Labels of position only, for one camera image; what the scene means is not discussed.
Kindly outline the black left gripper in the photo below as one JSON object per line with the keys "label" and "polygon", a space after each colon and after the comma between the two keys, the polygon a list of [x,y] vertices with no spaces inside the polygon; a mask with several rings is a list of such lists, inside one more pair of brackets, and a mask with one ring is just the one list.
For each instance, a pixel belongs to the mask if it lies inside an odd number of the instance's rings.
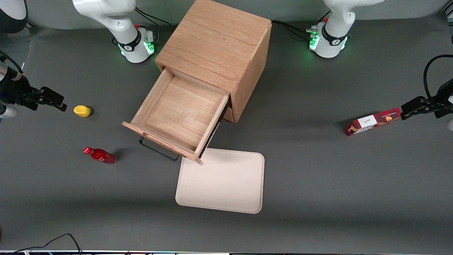
{"label": "black left gripper", "polygon": [[453,112],[453,79],[441,85],[435,95],[435,102],[438,110],[431,100],[423,96],[418,96],[401,106],[402,120],[407,120],[420,114],[435,112],[436,118],[442,118]]}

